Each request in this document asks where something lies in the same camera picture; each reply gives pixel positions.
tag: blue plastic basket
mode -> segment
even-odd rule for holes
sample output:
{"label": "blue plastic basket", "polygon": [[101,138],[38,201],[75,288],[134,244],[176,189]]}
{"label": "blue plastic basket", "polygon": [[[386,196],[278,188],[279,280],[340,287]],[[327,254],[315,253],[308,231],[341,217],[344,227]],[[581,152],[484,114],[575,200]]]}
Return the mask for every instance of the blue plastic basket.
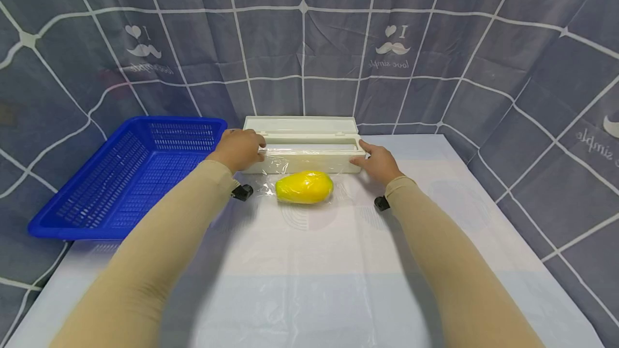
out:
{"label": "blue plastic basket", "polygon": [[125,121],[30,221],[29,233],[67,240],[125,238],[215,149],[226,127],[224,120],[187,117]]}

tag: mustache logo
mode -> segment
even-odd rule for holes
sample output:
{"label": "mustache logo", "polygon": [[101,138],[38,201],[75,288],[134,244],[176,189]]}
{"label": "mustache logo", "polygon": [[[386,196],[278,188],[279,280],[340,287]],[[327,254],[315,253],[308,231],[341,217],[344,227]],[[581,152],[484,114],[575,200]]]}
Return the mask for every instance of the mustache logo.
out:
{"label": "mustache logo", "polygon": [[613,122],[608,119],[608,116],[605,116],[603,126],[608,135],[619,138],[619,122]]}
{"label": "mustache logo", "polygon": [[404,47],[404,45],[402,45],[399,42],[396,43],[391,43],[391,42],[385,42],[382,46],[376,48],[376,52],[378,54],[386,54],[390,51],[395,52],[398,55],[402,55],[402,54],[406,54],[411,48],[408,47]]}
{"label": "mustache logo", "polygon": [[161,58],[161,51],[157,51],[155,46],[152,45],[146,46],[140,43],[133,50],[129,50],[128,48],[127,51],[135,56],[148,56],[152,54],[156,56],[156,58]]}

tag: grid pattern backdrop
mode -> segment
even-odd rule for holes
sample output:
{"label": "grid pattern backdrop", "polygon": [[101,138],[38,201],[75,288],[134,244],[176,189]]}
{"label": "grid pattern backdrop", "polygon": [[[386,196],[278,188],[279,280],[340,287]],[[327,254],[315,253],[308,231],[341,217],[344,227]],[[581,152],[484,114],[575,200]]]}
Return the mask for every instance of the grid pattern backdrop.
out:
{"label": "grid pattern backdrop", "polygon": [[0,338],[67,249],[30,218],[135,115],[439,133],[619,346],[618,0],[0,0]]}

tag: beige arm sleeve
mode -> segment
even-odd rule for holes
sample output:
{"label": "beige arm sleeve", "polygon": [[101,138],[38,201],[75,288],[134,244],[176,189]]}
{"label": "beige arm sleeve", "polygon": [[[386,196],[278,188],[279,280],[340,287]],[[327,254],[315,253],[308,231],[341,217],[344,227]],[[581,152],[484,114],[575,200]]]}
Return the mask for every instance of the beige arm sleeve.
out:
{"label": "beige arm sleeve", "polygon": [[410,178],[385,193],[436,296],[447,347],[543,347],[475,245]]}
{"label": "beige arm sleeve", "polygon": [[135,226],[52,347],[156,347],[168,295],[235,185],[224,165],[200,163]]}

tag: yellow fruit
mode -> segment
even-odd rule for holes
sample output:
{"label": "yellow fruit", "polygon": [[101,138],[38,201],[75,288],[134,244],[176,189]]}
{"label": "yellow fruit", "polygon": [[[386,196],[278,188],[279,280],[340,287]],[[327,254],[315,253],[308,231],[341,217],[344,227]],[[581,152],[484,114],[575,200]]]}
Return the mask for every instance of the yellow fruit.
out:
{"label": "yellow fruit", "polygon": [[303,171],[281,178],[275,191],[278,200],[311,205],[329,197],[333,182],[324,172]]}

